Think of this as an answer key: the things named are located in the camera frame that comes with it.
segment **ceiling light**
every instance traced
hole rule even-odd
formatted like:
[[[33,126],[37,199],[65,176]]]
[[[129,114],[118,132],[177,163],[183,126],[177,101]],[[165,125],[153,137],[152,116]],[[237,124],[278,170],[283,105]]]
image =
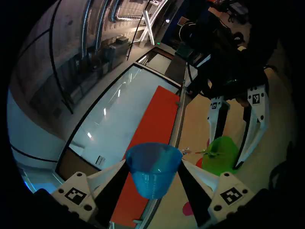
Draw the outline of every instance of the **ceiling light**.
[[[159,14],[160,10],[163,8],[163,6],[166,4],[167,1],[168,1],[168,0],[163,0],[162,2],[159,3],[158,8],[156,9],[156,11],[155,11],[154,14],[152,15],[152,17],[149,19],[149,22],[150,22],[151,25],[154,24],[154,21],[155,21],[157,15]],[[144,31],[143,31],[141,37],[140,37],[140,41],[141,41],[141,42],[144,40],[144,38],[145,38],[147,32],[148,32],[148,28],[146,27],[146,28],[144,29]]]
[[[151,29],[152,23],[150,23],[150,21],[149,21],[149,16],[148,16],[147,10],[143,10],[143,16],[144,16],[144,20],[146,23],[146,28],[148,29],[148,35],[150,38],[150,42],[152,45],[155,45],[154,36],[153,36],[152,29]]]
[[[143,57],[141,58],[141,60],[139,60],[139,63],[141,63],[142,60],[144,60],[145,58],[146,58],[146,56],[143,56]]]

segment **white wall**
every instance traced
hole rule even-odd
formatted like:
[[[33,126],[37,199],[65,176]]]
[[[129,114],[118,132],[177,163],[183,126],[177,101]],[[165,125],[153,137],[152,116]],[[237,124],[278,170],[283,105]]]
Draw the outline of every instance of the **white wall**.
[[[32,122],[8,93],[7,123],[10,142],[22,152],[48,160],[58,160],[65,142]],[[39,161],[13,150],[15,159],[27,166],[54,168],[56,163]]]

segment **metal pole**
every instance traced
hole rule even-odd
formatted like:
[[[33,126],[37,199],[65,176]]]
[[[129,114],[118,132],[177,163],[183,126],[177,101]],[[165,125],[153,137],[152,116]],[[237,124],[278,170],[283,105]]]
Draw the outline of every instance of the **metal pole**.
[[[103,6],[99,12],[99,15],[98,15],[98,24],[96,27],[95,44],[94,44],[95,53],[97,53],[101,47],[103,27],[104,27],[104,22],[105,22],[105,18],[107,15],[107,11],[109,9],[109,4],[110,4],[110,0],[105,0],[103,3]]]
[[[147,7],[148,7],[150,1],[151,1],[151,0],[149,0],[148,3],[146,4],[146,7],[145,7],[144,10],[147,10]],[[138,23],[138,26],[137,26],[137,28],[136,28],[135,34],[134,34],[134,36],[133,36],[133,39],[132,39],[132,42],[131,42],[131,46],[130,46],[130,49],[129,49],[129,52],[128,52],[128,56],[127,56],[127,61],[128,61],[128,59],[129,59],[129,55],[130,55],[130,52],[131,52],[131,49],[132,49],[133,41],[135,40],[136,33],[137,33],[138,28],[139,28],[139,25],[140,25],[140,23],[141,23],[141,21],[142,21],[142,17],[143,17],[143,14],[142,14],[142,16],[141,16],[141,19],[139,20],[139,23]]]
[[[59,7],[61,1],[62,0],[58,1],[57,5],[55,7],[55,10],[54,10],[52,19],[51,19],[50,31],[49,31],[49,52],[50,52],[50,59],[51,59],[51,64],[52,64],[52,69],[53,69],[53,74],[54,74],[54,77],[55,77],[55,80],[56,80],[56,84],[58,86],[58,89],[60,91],[61,96],[64,99],[63,103],[66,105],[66,107],[68,108],[70,113],[73,114],[72,108],[70,107],[69,102],[67,101],[67,98],[64,94],[64,91],[61,88],[61,85],[60,85],[60,82],[59,82],[59,79],[58,79],[58,75],[57,75],[57,71],[56,71],[56,67],[55,67],[54,54],[53,54],[53,26],[54,26],[55,16],[56,16],[56,13],[57,13],[57,10],[58,10],[58,7]]]
[[[87,33],[88,33],[88,21],[91,7],[93,5],[94,0],[88,0],[85,12],[83,14],[83,24],[82,24],[82,35],[80,37],[80,46],[82,52],[82,59],[87,56]]]

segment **table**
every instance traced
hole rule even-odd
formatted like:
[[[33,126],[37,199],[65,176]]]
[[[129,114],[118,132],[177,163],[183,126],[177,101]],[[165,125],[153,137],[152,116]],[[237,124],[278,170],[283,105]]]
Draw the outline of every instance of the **table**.
[[[235,174],[254,193],[268,187],[271,170],[285,160],[288,143],[290,141],[295,143],[297,138],[297,119],[291,96],[275,72],[266,69],[265,73],[269,80],[269,128],[252,155]],[[231,137],[240,147],[246,126],[242,120],[243,108],[235,100],[228,102],[231,108],[228,112],[223,135]],[[206,149],[206,143],[209,139],[209,124],[207,122],[209,106],[210,100],[201,95],[198,95],[187,105],[179,142],[180,149],[189,147],[194,152]],[[185,160],[193,164],[196,164],[200,158],[199,154],[184,156]],[[148,229],[197,228],[194,216],[185,216],[182,212],[187,201],[180,178],[176,174]]]

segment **black cable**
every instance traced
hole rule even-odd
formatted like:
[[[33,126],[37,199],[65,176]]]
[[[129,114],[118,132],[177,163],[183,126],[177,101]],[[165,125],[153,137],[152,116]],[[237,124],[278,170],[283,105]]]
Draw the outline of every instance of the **black cable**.
[[[187,67],[188,67],[188,76],[189,76],[189,79],[191,80],[191,83],[193,83],[193,78],[192,78],[192,75],[191,75],[191,69],[189,68],[189,63],[187,63]]]
[[[233,21],[233,16],[232,16],[232,15],[230,15],[230,16],[229,16],[229,18],[228,18],[228,22],[230,22],[230,23],[234,23],[234,21]]]
[[[57,163],[57,161],[48,160],[48,159],[42,159],[42,158],[38,158],[38,157],[35,157],[35,156],[28,155],[28,154],[22,152],[21,150],[17,149],[16,147],[14,147],[11,143],[10,143],[10,145],[11,145],[11,148],[12,148],[13,150],[15,150],[16,152],[20,153],[20,154],[23,155],[23,156],[27,156],[27,157],[29,157],[29,158],[32,158],[32,159],[35,159],[35,160],[39,160],[39,161],[47,161],[47,162]]]
[[[226,27],[226,28],[228,28],[229,29],[229,27],[219,18],[219,20],[221,21],[221,23]]]

